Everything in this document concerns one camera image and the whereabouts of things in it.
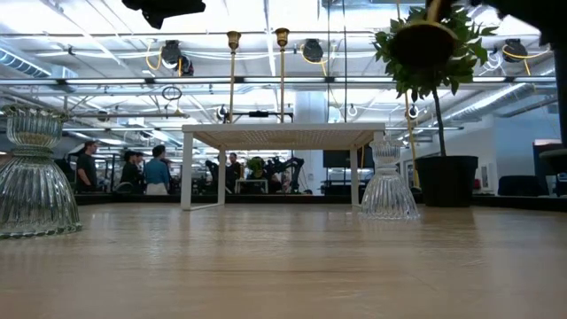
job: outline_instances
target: person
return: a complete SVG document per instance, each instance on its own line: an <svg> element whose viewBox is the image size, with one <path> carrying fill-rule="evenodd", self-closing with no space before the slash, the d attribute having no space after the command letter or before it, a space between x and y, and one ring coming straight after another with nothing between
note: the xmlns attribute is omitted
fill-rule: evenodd
<svg viewBox="0 0 567 319"><path fill-rule="evenodd" d="M92 157L97 149L98 145L95 141L85 142L82 154L77 160L77 191L80 193L97 190L97 166Z"/></svg>
<svg viewBox="0 0 567 319"><path fill-rule="evenodd" d="M229 162L230 162L230 166L229 166L229 171L231 172L231 174L234 175L235 179L240 179L242 177L242 165L240 165L240 163L237 162L238 156L236 153L232 152L229 155Z"/></svg>
<svg viewBox="0 0 567 319"><path fill-rule="evenodd" d="M126 151L124 153L124 168L122 169L122 177L120 183L131 183L132 192L139 193L142 189L142 181L144 177L140 174L137 166L137 156L135 152Z"/></svg>
<svg viewBox="0 0 567 319"><path fill-rule="evenodd" d="M167 165L162 162L166 156L166 146L158 145L151 150L153 159L145 164L144 175L147 183L147 195L167 195L169 172Z"/></svg>

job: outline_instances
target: white table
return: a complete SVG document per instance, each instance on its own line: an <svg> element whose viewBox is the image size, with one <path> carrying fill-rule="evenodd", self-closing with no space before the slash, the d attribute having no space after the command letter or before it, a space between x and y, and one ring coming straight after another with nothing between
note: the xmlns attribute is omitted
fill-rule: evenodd
<svg viewBox="0 0 567 319"><path fill-rule="evenodd" d="M236 194L240 194L240 184L241 183L263 183L264 184L264 193L267 194L268 193L268 180L266 179L261 179L261 180L242 180L242 179L238 179L237 180L237 184L235 186L235 193Z"/></svg>
<svg viewBox="0 0 567 319"><path fill-rule="evenodd" d="M373 139L381 141L384 123L334 123L334 124L212 124L183 125L183 179L181 207L196 210L221 206L225 202L226 169L219 169L217 204L191 206L191 164L193 163L193 138L219 150L350 150L351 172L357 172L357 150ZM219 157L219 167L226 166L226 157ZM351 174L351 199L359 205L358 174Z"/></svg>

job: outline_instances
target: brass pole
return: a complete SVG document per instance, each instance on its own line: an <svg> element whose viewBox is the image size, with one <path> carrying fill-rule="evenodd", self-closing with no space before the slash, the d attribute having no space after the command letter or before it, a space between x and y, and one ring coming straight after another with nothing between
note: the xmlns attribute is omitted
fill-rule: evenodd
<svg viewBox="0 0 567 319"><path fill-rule="evenodd" d="M280 27L276 30L277 35L277 44L280 46L280 122L284 123L284 78L285 78L285 46L287 45L287 37L290 33L290 30L286 29L285 27Z"/></svg>
<svg viewBox="0 0 567 319"><path fill-rule="evenodd" d="M234 73L236 66L236 56L238 49L238 41L240 40L240 33L237 31L229 31L227 33L229 37L229 47L230 47L230 107L229 107L229 122L232 124L232 111L234 107Z"/></svg>

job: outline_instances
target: black chair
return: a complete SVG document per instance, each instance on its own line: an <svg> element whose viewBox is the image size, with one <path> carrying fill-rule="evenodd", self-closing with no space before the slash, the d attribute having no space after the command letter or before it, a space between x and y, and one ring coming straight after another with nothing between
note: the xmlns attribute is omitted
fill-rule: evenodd
<svg viewBox="0 0 567 319"><path fill-rule="evenodd" d="M511 175L503 176L498 182L498 195L538 197L547 195L537 176Z"/></svg>

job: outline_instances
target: air duct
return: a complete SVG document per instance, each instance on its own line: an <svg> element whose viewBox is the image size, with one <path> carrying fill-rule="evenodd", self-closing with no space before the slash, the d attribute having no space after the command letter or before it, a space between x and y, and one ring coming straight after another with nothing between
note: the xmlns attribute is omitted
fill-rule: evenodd
<svg viewBox="0 0 567 319"><path fill-rule="evenodd" d="M0 40L0 65L22 72L34 78L68 79L76 78L77 73L64 67L43 63L26 53L11 47Z"/></svg>

